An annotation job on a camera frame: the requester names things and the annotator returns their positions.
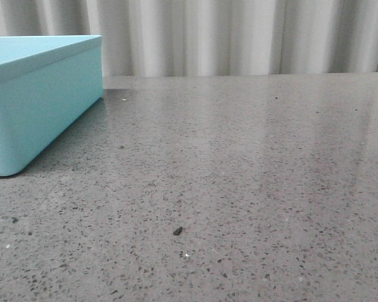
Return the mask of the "light blue storage box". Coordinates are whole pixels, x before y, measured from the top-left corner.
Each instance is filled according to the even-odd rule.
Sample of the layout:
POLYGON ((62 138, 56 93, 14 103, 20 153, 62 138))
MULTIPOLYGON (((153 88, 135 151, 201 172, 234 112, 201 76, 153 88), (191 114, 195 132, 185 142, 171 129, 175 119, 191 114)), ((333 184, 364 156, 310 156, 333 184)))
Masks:
POLYGON ((21 172, 103 94, 99 35, 0 36, 0 177, 21 172))

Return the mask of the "grey pleated curtain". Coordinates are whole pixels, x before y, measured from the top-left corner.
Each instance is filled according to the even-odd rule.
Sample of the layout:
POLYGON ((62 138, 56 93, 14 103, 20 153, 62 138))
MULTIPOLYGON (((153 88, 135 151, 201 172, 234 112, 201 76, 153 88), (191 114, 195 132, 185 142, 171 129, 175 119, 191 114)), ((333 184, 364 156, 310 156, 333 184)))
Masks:
POLYGON ((0 1, 27 35, 101 35, 105 76, 378 72, 378 1, 0 1))

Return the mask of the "small black debris piece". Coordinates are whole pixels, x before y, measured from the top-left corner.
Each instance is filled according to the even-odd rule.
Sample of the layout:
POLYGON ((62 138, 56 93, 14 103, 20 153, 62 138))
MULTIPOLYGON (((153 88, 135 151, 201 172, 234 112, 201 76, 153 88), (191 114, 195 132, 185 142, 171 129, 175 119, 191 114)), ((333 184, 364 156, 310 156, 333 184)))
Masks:
POLYGON ((180 226, 176 230, 173 231, 173 235, 178 236, 181 234, 182 231, 183 231, 183 227, 180 226))

